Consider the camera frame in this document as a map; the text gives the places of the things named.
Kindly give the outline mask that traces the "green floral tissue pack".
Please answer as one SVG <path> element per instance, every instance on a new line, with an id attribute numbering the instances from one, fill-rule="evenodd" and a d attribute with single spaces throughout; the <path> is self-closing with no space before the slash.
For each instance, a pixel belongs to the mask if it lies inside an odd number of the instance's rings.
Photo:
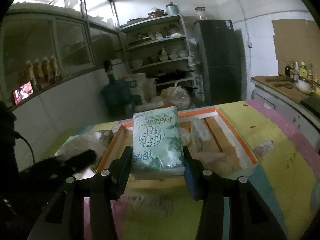
<path id="1" fill-rule="evenodd" d="M 185 162 L 176 106 L 133 116 L 131 173 L 135 180 L 184 175 Z"/>

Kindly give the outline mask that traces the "dark green refrigerator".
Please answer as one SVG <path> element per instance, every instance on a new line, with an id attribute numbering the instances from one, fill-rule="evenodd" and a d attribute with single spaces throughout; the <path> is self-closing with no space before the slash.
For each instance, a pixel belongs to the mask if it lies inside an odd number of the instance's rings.
<path id="1" fill-rule="evenodd" d="M 207 105 L 237 102 L 242 94 L 242 69 L 232 21 L 198 20 L 196 36 Z"/>

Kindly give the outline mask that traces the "blue water jug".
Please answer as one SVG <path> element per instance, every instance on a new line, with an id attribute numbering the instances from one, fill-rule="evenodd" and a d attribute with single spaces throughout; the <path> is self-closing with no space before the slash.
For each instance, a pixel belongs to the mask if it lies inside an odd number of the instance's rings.
<path id="1" fill-rule="evenodd" d="M 101 90 L 101 95 L 108 115 L 113 118 L 131 115 L 136 106 L 142 105 L 142 97 L 131 93 L 130 82 L 115 79 L 110 60 L 103 61 L 103 67 L 108 77 L 108 84 Z"/>

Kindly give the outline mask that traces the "metal kitchen shelf rack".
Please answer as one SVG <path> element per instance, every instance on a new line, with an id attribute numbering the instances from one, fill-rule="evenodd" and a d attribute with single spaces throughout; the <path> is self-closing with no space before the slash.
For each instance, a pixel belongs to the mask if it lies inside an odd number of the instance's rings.
<path id="1" fill-rule="evenodd" d="M 183 16 L 163 15 L 130 20 L 120 27 L 124 52 L 132 74 L 155 81 L 157 93 L 174 85 L 195 96 L 195 67 Z"/>

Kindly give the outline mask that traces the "light blue lidded pot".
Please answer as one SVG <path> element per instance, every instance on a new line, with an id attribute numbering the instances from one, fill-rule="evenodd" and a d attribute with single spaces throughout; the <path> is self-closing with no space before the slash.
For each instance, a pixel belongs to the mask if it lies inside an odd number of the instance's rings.
<path id="1" fill-rule="evenodd" d="M 180 13 L 178 5 L 174 4 L 173 2 L 168 3 L 165 6 L 167 15 L 178 15 Z"/>

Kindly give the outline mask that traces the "glass jar on refrigerator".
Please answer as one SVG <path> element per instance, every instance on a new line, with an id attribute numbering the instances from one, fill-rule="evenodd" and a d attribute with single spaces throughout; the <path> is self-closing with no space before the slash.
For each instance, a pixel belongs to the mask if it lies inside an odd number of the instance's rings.
<path id="1" fill-rule="evenodd" d="M 202 7 L 202 6 L 196 7 L 195 11 L 199 20 L 206 20 L 208 18 L 205 7 Z"/>

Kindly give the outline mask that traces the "small lit phone screen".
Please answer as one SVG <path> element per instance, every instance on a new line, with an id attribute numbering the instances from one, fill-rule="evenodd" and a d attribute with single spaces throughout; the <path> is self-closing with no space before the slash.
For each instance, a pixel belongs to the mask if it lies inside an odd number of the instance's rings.
<path id="1" fill-rule="evenodd" d="M 33 94 L 33 88 L 30 82 L 23 84 L 13 91 L 14 103 L 17 105 Z"/>

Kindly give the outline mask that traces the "brown cardboard wall sheet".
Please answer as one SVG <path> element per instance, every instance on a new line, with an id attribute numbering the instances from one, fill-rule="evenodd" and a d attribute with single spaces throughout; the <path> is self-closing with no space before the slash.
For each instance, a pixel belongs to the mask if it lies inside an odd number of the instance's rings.
<path id="1" fill-rule="evenodd" d="M 312 65 L 313 75 L 319 77 L 319 27 L 310 20 L 273 20 L 274 47 L 278 73 L 285 73 L 285 66 L 294 60 Z"/>

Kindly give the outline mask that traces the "clear plastic bag with food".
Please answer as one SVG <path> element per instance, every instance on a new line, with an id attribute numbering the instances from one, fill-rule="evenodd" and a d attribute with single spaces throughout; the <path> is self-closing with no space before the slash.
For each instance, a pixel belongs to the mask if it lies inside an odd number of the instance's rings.
<path id="1" fill-rule="evenodd" d="M 178 84 L 180 81 L 175 82 L 173 87 L 163 89 L 161 91 L 161 98 L 165 104 L 172 104 L 177 107 L 179 111 L 185 110 L 190 106 L 191 99 L 186 89 Z"/>

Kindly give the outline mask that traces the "orange rimmed wooden tray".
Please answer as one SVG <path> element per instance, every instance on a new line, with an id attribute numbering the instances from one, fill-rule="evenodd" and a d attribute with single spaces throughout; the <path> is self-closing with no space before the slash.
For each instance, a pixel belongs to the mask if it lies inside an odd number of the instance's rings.
<path id="1" fill-rule="evenodd" d="M 180 127 L 190 133 L 188 149 L 192 157 L 198 157 L 201 152 L 211 153 L 214 157 L 224 154 L 215 161 L 212 156 L 201 160 L 210 163 L 214 172 L 226 178 L 253 174 L 257 158 L 219 109 L 206 107 L 181 111 L 178 117 Z"/>

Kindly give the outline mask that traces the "wooden kitchen counter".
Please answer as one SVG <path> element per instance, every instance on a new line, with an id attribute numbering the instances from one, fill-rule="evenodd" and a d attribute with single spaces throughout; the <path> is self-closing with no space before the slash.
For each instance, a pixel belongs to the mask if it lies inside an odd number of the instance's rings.
<path id="1" fill-rule="evenodd" d="M 283 100 L 294 102 L 307 109 L 319 112 L 319 96 L 301 92 L 296 85 L 289 81 L 279 80 L 278 76 L 254 76 L 251 82 Z"/>

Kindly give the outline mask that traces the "green item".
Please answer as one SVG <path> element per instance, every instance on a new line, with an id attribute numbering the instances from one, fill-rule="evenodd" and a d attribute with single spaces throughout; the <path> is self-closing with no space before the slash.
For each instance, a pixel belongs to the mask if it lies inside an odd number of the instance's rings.
<path id="1" fill-rule="evenodd" d="M 85 152 L 86 150 L 93 150 L 97 155 L 94 164 L 98 165 L 113 137 L 114 133 L 111 130 L 100 130 L 75 135 L 69 137 L 68 140 L 57 150 L 54 156 L 59 157 L 61 160 L 68 160 L 71 157 Z"/>

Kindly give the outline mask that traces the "white bowl on counter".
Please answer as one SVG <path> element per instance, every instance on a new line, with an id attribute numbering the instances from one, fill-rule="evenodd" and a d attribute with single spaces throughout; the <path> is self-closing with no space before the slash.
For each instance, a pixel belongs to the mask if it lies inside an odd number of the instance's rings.
<path id="1" fill-rule="evenodd" d="M 299 79 L 297 82 L 297 88 L 301 91 L 301 92 L 306 92 L 306 93 L 312 93 L 312 86 L 310 83 L 308 83 L 306 80 L 304 79 Z"/>

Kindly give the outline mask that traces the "amber bottles on ledge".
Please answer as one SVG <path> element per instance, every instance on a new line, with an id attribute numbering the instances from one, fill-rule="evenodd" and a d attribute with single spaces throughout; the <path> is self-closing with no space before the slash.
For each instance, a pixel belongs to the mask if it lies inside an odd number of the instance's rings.
<path id="1" fill-rule="evenodd" d="M 25 62 L 25 75 L 34 92 L 52 86 L 63 80 L 55 55 Z"/>

